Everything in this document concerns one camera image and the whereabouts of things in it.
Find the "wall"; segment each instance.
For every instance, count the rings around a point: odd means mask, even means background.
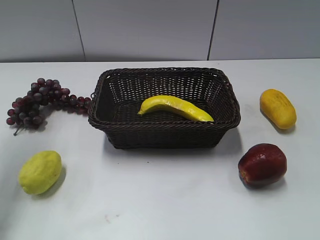
[[[319,12],[319,0],[2,0],[0,62],[320,58]]]

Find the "green lemon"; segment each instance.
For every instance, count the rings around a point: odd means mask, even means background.
[[[27,194],[42,194],[58,180],[61,169],[61,157],[56,151],[38,152],[21,168],[19,184]]]

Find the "grape stem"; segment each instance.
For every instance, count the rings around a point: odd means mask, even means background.
[[[19,129],[22,127],[23,125],[19,125],[19,127],[17,128],[17,130],[15,131],[15,133],[13,134],[13,136],[17,136],[18,135],[18,131]]]

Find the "basket rim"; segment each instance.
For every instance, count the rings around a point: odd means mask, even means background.
[[[201,71],[202,73],[210,73],[213,72],[219,76],[222,77],[224,80],[224,86],[227,88],[227,92],[232,100],[232,106],[233,106],[233,117],[232,119],[228,121],[191,121],[191,120],[181,120],[181,121],[122,121],[122,122],[114,122],[114,121],[102,121],[97,117],[97,110],[98,110],[98,103],[100,94],[102,91],[102,88],[105,84],[104,81],[108,81],[108,75],[111,74],[138,74],[138,73],[146,73],[146,72],[166,72],[166,71],[176,71],[179,72],[198,72]],[[209,67],[156,67],[156,68],[114,68],[110,70],[106,70],[103,72],[96,84],[94,93],[92,94],[92,105],[91,108],[88,111],[89,114],[89,123],[97,128],[100,129],[100,127],[95,125],[103,125],[103,128],[106,127],[120,127],[123,128],[124,126],[130,126],[130,127],[147,127],[147,126],[163,126],[167,127],[168,125],[172,127],[214,127],[219,129],[231,129],[235,128],[239,125],[241,116],[240,116],[240,106],[236,99],[236,96],[233,91],[233,87],[228,79],[228,77],[224,74],[222,70],[216,69],[216,68],[209,68]]]

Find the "lemon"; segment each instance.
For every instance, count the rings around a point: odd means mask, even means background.
[[[38,152],[21,168],[19,184],[27,194],[42,194],[58,180],[61,169],[61,157],[56,151]]]
[[[191,121],[213,122],[214,119],[202,109],[191,102],[182,100],[175,96],[158,95],[147,98],[143,101],[138,115],[165,110],[179,114]]]

